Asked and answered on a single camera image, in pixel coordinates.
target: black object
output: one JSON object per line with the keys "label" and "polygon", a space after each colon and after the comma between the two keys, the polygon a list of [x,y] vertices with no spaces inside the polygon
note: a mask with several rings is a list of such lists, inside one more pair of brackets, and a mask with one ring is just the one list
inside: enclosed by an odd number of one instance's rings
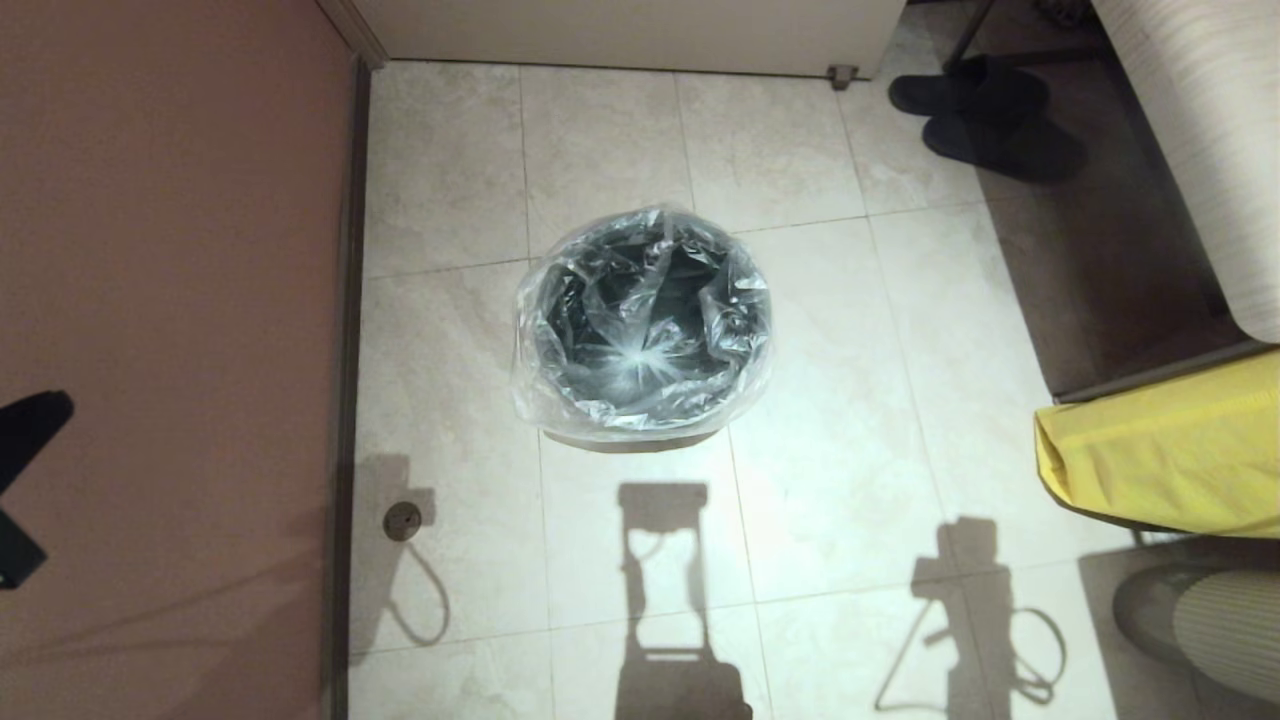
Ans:
{"label": "black object", "polygon": [[396,542],[404,542],[422,527],[422,511],[412,502],[397,502],[383,516],[383,532]]}
{"label": "black object", "polygon": [[[76,405],[65,392],[49,391],[0,407],[0,493],[67,424]],[[0,588],[20,585],[47,559],[27,533],[0,510]]]}
{"label": "black object", "polygon": [[1030,183],[1062,182],[1088,163],[1088,149],[1048,118],[984,120],[941,115],[924,124],[924,145],[943,158]]}
{"label": "black object", "polygon": [[947,74],[901,76],[888,86],[890,102],[913,115],[1025,118],[1043,111],[1048,96],[1044,81],[987,55],[963,60]]}

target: floor drain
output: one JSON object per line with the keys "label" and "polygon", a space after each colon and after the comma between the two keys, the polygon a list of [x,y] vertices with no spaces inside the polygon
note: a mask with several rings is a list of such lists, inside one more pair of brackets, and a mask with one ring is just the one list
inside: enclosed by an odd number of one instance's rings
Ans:
{"label": "floor drain", "polygon": [[383,532],[396,542],[404,542],[422,527],[422,511],[412,502],[397,502],[383,518]]}

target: clear plastic liner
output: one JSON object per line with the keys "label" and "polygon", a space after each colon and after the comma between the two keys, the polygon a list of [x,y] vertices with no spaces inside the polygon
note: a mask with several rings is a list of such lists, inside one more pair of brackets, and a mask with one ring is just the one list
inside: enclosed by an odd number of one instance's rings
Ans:
{"label": "clear plastic liner", "polygon": [[768,377],[769,291],[746,249],[673,208],[562,240],[516,296],[521,418],[589,442],[714,432]]}

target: wall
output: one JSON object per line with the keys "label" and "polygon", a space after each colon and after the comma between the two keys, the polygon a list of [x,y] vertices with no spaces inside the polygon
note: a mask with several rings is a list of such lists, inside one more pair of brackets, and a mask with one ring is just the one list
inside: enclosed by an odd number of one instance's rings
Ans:
{"label": "wall", "polygon": [[0,717],[317,717],[348,51],[312,0],[0,1]]}
{"label": "wall", "polygon": [[905,3],[353,0],[392,58],[864,78]]}

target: door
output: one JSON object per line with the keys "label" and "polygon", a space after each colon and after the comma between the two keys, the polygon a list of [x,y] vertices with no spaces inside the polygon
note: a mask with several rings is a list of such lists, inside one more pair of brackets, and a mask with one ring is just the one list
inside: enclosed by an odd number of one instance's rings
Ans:
{"label": "door", "polygon": [[870,77],[906,0],[355,0],[392,58]]}

